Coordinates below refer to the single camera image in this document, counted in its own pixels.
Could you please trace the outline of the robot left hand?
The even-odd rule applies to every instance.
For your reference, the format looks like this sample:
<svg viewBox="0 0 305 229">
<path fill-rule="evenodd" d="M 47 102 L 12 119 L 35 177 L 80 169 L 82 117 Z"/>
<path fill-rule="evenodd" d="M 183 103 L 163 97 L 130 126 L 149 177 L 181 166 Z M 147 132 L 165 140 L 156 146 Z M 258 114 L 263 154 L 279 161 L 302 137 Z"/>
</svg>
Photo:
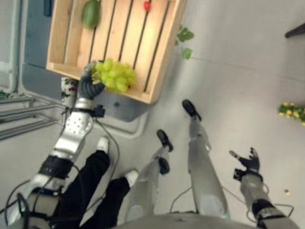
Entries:
<svg viewBox="0 0 305 229">
<path fill-rule="evenodd" d="M 85 98 L 88 100 L 94 100 L 96 96 L 98 96 L 105 85 L 102 82 L 93 83 L 92 76 L 93 76 L 93 67 L 95 64 L 101 63 L 100 61 L 92 61 L 89 62 L 81 72 L 81 78 L 78 82 L 77 87 L 77 99 Z"/>
</svg>

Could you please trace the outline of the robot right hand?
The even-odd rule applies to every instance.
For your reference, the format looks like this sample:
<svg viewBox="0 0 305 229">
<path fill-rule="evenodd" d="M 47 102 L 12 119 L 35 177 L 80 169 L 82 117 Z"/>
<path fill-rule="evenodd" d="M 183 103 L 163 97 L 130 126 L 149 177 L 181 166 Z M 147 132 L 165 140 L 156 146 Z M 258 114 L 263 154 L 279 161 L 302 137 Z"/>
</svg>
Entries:
<svg viewBox="0 0 305 229">
<path fill-rule="evenodd" d="M 233 150 L 230 150 L 229 154 L 234 158 L 236 158 L 247 169 L 250 169 L 254 172 L 259 172 L 260 161 L 259 161 L 258 153 L 253 147 L 250 148 L 250 155 L 248 158 L 241 157 Z"/>
</svg>

